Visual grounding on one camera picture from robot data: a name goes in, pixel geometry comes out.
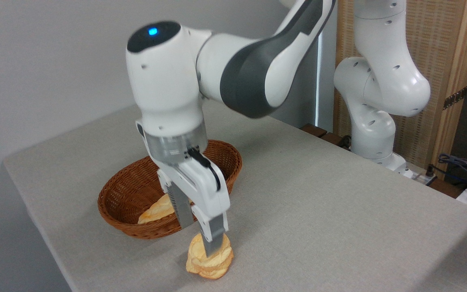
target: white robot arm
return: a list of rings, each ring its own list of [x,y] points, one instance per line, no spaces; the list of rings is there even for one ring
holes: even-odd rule
[[[406,44],[406,0],[355,0],[354,40],[363,58],[347,58],[334,84],[350,113],[352,152],[400,174],[405,160],[393,153],[390,114],[414,116],[430,99],[430,84]]]
[[[137,128],[182,228],[193,222],[191,212],[197,217],[207,255],[228,230],[230,201],[220,169],[202,155],[202,97],[250,118],[276,110],[333,6],[334,0],[297,0],[267,39],[213,34],[171,21],[148,24],[130,37],[127,68],[142,114]]]

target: wicker basket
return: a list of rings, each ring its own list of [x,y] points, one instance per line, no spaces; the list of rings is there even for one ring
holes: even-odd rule
[[[217,140],[208,141],[204,154],[221,169],[230,194],[242,167],[241,155],[232,145]],[[137,224],[139,216],[164,194],[157,170],[158,166],[150,157],[145,157],[117,172],[99,194],[98,207],[102,218],[136,238],[154,239],[180,231],[181,226],[174,213]]]

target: gray tablecloth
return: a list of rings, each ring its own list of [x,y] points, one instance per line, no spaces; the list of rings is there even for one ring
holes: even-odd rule
[[[5,160],[72,290],[467,291],[467,205],[273,118],[204,111],[244,162],[216,281],[185,270],[197,223],[138,240],[99,215],[102,186],[147,155],[135,107]]]

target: black cable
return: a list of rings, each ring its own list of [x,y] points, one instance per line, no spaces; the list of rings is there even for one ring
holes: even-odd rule
[[[217,185],[217,191],[221,189],[221,181],[219,180],[219,176],[215,172],[215,170],[212,168],[212,164],[206,157],[204,157],[199,150],[196,148],[190,148],[187,150],[187,153],[189,154],[190,157],[193,159],[197,160],[203,167],[208,168],[209,170],[212,171],[212,174],[214,175],[215,178],[215,183]]]
[[[467,178],[461,178],[461,177],[457,177],[457,176],[454,176],[452,174],[449,174],[448,172],[445,172],[444,170],[442,170],[441,168],[438,168],[437,166],[433,165],[433,164],[430,164],[429,166],[435,168],[436,170],[438,170],[439,172],[443,173],[443,174],[446,174],[447,176],[451,177],[451,178],[454,178],[454,179],[457,179],[459,181],[462,181],[464,183],[467,183]]]
[[[212,168],[212,165],[210,165],[208,168],[212,171],[215,177],[215,183],[217,184],[217,191],[219,191],[221,189],[221,181],[219,181],[219,176],[217,175],[215,170]]]

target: bread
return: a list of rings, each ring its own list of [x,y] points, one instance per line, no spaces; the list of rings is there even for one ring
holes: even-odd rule
[[[169,195],[164,194],[156,203],[152,204],[147,211],[140,215],[138,224],[158,220],[172,213],[174,213],[174,208],[170,203]]]
[[[234,252],[226,234],[223,235],[223,244],[219,251],[208,258],[204,251],[203,238],[199,233],[192,239],[189,246],[187,272],[207,279],[219,279],[226,274],[233,258]]]

